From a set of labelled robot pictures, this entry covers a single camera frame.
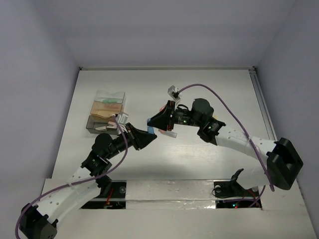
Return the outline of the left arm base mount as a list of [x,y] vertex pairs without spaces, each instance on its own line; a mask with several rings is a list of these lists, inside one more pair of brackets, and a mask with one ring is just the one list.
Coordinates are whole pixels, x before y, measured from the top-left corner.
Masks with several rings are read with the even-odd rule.
[[126,208],[126,181],[113,181],[106,196],[99,195],[84,204],[81,209],[117,210]]

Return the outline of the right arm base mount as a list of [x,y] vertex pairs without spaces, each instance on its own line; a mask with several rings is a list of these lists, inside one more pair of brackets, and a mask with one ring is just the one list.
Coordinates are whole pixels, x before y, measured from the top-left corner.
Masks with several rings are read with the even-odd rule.
[[214,181],[211,194],[217,209],[262,208],[259,189],[244,189],[237,182]]

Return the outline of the small boxed eraser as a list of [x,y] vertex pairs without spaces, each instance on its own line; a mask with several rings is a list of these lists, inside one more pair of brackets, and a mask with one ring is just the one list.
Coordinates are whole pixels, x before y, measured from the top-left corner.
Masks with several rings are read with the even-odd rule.
[[107,128],[117,128],[117,124],[113,121],[107,123]]

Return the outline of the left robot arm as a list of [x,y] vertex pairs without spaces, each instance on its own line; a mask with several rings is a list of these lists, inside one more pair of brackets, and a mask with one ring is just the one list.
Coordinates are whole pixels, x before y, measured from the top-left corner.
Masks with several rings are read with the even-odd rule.
[[133,127],[130,123],[112,138],[102,133],[95,138],[88,157],[64,185],[56,187],[25,205],[15,226],[15,237],[23,233],[28,239],[53,239],[58,226],[69,213],[80,209],[91,199],[109,194],[112,180],[108,173],[116,167],[109,161],[129,147],[141,150],[157,136]]

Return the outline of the white eraser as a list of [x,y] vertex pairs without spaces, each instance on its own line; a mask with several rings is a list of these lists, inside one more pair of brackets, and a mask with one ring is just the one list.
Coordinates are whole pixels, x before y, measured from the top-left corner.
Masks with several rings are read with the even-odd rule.
[[96,131],[106,131],[107,127],[106,126],[101,126],[101,127],[97,127],[95,128]]

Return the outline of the blue highlighter pen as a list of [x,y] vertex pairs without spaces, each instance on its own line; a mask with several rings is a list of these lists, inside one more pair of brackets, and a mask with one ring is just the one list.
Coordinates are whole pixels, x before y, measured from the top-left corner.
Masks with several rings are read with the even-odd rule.
[[151,119],[147,119],[147,132],[150,133],[150,134],[155,134],[155,131],[154,131],[154,128],[149,126],[149,121]]

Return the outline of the pink highlighter pen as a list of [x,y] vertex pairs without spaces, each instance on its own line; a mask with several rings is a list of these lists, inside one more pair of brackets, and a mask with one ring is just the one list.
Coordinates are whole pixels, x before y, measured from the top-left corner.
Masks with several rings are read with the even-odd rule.
[[122,104],[105,104],[105,107],[112,110],[120,110],[123,105]]

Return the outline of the green highlighter pen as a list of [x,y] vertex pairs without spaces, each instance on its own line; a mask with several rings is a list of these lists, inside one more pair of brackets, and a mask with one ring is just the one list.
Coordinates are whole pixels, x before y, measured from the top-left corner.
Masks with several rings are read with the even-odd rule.
[[101,100],[101,102],[105,104],[122,104],[123,100],[118,98],[105,98]]

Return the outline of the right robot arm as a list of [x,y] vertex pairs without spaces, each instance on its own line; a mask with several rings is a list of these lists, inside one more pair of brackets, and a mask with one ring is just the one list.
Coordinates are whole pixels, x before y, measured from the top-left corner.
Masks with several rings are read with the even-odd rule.
[[163,131],[173,130],[176,124],[195,126],[204,142],[233,149],[258,160],[260,167],[236,172],[235,180],[229,183],[234,195],[266,185],[290,190],[304,164],[291,141],[283,137],[274,141],[248,136],[215,119],[213,112],[213,107],[202,98],[195,99],[190,109],[168,101],[147,125]]

